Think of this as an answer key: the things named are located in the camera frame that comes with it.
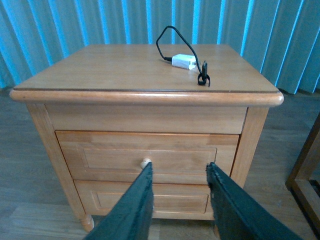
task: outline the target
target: wooden floor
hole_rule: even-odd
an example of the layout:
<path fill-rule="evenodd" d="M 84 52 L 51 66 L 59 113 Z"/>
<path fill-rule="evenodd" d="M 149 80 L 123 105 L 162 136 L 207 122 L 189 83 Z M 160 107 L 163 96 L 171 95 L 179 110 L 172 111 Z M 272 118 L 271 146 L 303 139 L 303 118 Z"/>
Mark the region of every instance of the wooden floor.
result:
<path fill-rule="evenodd" d="M 281 106 L 270 109 L 244 187 L 305 240 L 316 237 L 285 181 L 319 111 L 319 93 L 285 95 Z M 8 91 L 0 92 L 0 126 L 0 239 L 83 238 L 26 107 Z M 210 221 L 154 219 L 149 239 L 216 238 Z"/>

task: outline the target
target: drawer knob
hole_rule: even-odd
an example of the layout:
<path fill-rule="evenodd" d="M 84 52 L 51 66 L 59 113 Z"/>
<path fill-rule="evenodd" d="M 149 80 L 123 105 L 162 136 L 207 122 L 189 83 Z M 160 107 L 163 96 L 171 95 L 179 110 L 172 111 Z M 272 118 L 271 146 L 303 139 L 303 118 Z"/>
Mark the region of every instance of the drawer knob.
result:
<path fill-rule="evenodd" d="M 144 169 L 148 163 L 151 163 L 151 160 L 149 158 L 143 159 L 142 162 L 140 163 L 141 169 Z"/>

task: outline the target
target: charging cable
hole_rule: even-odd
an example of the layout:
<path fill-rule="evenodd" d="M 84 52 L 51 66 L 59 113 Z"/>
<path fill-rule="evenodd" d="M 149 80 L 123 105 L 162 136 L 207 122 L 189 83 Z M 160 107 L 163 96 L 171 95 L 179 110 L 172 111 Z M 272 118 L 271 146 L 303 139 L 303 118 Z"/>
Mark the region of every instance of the charging cable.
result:
<path fill-rule="evenodd" d="M 184 41 L 184 43 L 192 51 L 194 58 L 195 58 L 195 63 L 194 63 L 194 61 L 188 59 L 188 57 L 190 57 L 188 55 L 178 54 L 173 57 L 167 57 L 162 54 L 158 42 L 167 29 L 173 29 L 176 31 L 176 33 L 179 35 L 179 37 Z M 210 87 L 210 77 L 208 75 L 207 62 L 204 61 L 202 64 L 202 69 L 200 69 L 200 63 L 199 63 L 198 56 L 197 56 L 195 50 L 191 47 L 191 45 L 187 42 L 187 40 L 181 35 L 181 33 L 178 31 L 178 29 L 176 29 L 174 26 L 166 26 L 164 28 L 164 30 L 162 31 L 162 33 L 160 34 L 160 36 L 158 37 L 158 39 L 156 40 L 155 44 L 156 44 L 156 47 L 158 48 L 158 51 L 159 51 L 161 57 L 166 61 L 172 62 L 172 65 L 177 66 L 177 67 L 183 67 L 183 68 L 186 68 L 184 65 L 188 65 L 188 69 L 192 68 L 191 65 L 196 65 L 199 70 L 199 73 L 200 73 L 197 78 L 198 84 L 203 86 L 207 83 L 207 79 L 208 79 L 208 87 Z"/>

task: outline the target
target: wooden furniture frame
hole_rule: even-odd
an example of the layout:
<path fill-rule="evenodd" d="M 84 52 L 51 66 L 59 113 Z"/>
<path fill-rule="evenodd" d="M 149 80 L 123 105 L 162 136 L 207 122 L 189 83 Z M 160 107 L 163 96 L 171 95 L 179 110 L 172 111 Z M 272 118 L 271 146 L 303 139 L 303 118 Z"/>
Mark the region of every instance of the wooden furniture frame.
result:
<path fill-rule="evenodd" d="M 310 178 L 320 163 L 320 113 L 303 145 L 286 186 L 292 190 L 320 234 L 320 197 L 313 189 Z"/>
<path fill-rule="evenodd" d="M 166 56 L 187 54 L 163 45 Z M 53 168 L 87 231 L 151 159 L 153 218 L 212 220 L 206 164 L 244 186 L 269 107 L 283 95 L 227 45 L 195 45 L 197 69 L 172 67 L 155 45 L 90 45 L 23 82 Z"/>

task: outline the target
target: vertical blind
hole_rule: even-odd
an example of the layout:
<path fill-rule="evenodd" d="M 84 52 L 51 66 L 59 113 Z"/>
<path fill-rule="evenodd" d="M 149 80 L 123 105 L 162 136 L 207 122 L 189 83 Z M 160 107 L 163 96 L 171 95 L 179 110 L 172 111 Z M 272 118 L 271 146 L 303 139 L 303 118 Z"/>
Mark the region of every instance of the vertical blind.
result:
<path fill-rule="evenodd" d="M 0 89 L 90 44 L 154 44 L 167 25 L 230 45 L 288 93 L 320 89 L 319 0 L 0 0 Z"/>

